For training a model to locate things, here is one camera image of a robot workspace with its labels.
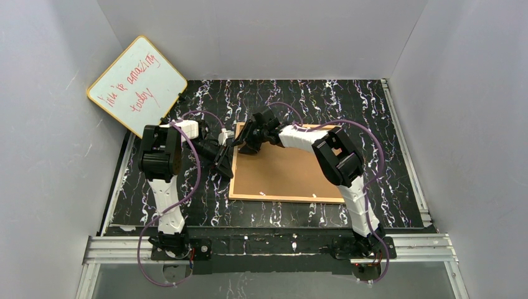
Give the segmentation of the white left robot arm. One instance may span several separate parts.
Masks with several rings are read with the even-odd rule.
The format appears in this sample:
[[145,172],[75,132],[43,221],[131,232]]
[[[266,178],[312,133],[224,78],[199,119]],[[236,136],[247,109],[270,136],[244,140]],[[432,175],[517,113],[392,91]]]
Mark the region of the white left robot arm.
[[159,219],[158,231],[176,235],[184,230],[185,220],[177,203],[177,175],[182,163],[182,146],[195,149],[199,159],[218,174],[232,178],[232,155],[229,146],[234,132],[222,128],[219,137],[209,138],[205,121],[176,120],[167,125],[147,125],[140,144],[139,170],[154,194]]

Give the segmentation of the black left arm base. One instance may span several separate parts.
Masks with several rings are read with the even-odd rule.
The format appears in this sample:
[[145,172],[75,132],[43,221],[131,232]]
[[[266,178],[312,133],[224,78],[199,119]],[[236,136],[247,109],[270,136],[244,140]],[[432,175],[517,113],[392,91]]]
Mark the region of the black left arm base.
[[210,260],[212,242],[210,239],[192,239],[186,235],[152,236],[148,242],[153,246],[151,259],[162,260]]

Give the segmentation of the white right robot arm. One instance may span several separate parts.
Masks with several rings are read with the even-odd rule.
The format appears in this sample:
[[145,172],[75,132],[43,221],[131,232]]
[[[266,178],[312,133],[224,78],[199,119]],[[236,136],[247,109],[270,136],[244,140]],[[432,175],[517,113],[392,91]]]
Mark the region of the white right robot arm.
[[264,143],[313,154],[324,177],[339,190],[352,230],[361,237],[379,236],[380,222],[366,195],[363,158],[342,124],[342,120],[334,120],[331,128],[307,128],[281,122],[270,108],[264,108],[244,124],[232,146],[237,146],[240,154],[257,154]]

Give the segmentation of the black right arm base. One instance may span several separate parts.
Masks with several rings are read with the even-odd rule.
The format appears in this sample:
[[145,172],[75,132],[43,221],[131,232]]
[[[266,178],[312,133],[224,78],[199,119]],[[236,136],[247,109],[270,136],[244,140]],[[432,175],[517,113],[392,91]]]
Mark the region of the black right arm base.
[[382,240],[375,237],[339,236],[332,239],[328,249],[336,259],[367,259],[373,262],[374,258],[397,258],[393,238],[385,236]]

